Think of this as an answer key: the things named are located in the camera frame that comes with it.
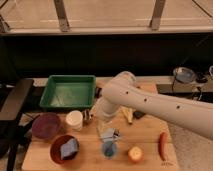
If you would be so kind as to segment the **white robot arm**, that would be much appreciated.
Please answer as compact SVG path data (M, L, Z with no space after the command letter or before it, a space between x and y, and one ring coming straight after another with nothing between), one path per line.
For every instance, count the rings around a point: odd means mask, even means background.
M102 88L96 111L100 120L109 122L120 106L151 114L213 140L213 104L151 93L136 87L133 73L123 71Z

